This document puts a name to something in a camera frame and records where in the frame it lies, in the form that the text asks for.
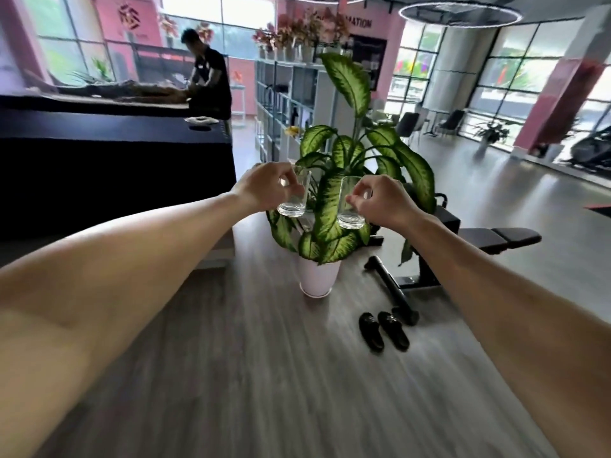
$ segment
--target black chair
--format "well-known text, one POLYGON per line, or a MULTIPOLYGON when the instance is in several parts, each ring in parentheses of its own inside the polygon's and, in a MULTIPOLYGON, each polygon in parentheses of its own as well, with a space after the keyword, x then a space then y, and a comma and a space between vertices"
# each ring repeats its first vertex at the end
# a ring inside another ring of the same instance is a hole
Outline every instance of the black chair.
POLYGON ((418 117, 420 117, 420 114, 416 114, 415 112, 406 112, 403 114, 403 117, 401 117, 401 120, 395 128, 397 135, 401 138, 409 138, 416 128, 418 117))
POLYGON ((442 120, 436 127, 436 131, 442 135, 456 135, 458 127, 464 117, 462 109, 455 109, 446 120, 442 120))

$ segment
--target shelving unit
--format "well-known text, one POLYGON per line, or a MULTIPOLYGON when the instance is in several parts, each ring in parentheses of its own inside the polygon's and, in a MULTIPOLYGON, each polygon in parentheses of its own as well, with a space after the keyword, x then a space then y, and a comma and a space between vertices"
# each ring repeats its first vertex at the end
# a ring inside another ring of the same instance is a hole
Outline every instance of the shelving unit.
POLYGON ((255 82, 256 147, 262 162, 299 159, 299 137, 285 134, 291 125, 305 130, 326 124, 351 134, 352 109, 323 65, 260 59, 255 82))

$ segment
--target slipper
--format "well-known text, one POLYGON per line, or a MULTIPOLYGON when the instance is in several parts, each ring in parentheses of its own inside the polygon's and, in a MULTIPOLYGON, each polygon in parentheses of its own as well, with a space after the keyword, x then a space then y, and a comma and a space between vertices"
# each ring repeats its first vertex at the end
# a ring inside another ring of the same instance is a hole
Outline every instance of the slipper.
POLYGON ((401 329, 402 325, 398 319, 388 312, 381 311, 378 313, 378 321, 397 349, 403 352, 408 350, 409 339, 401 329))
POLYGON ((379 323, 369 312, 365 312, 359 317, 359 329, 363 339, 374 352, 384 350, 384 341, 379 333, 379 323))

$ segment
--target clear glass cup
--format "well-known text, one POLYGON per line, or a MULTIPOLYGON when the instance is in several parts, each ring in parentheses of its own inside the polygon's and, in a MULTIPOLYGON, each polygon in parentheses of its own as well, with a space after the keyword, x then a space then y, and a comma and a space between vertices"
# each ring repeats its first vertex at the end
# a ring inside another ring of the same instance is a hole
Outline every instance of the clear glass cup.
POLYGON ((360 176, 345 176, 341 179, 340 200, 337 204, 337 222, 342 228, 348 230, 360 230, 365 224, 365 218, 346 202, 346 196, 352 194, 360 180, 360 176))
MULTIPOLYGON (((299 167, 297 165, 293 166, 293 171, 297 176, 297 183, 303 185, 305 188, 304 194, 303 196, 291 196, 287 202, 280 204, 277 210, 279 214, 285 215, 286 217, 301 217, 306 213, 307 193, 312 172, 305 167, 299 167)), ((287 186, 288 180, 284 176, 280 177, 280 183, 283 186, 287 186)))

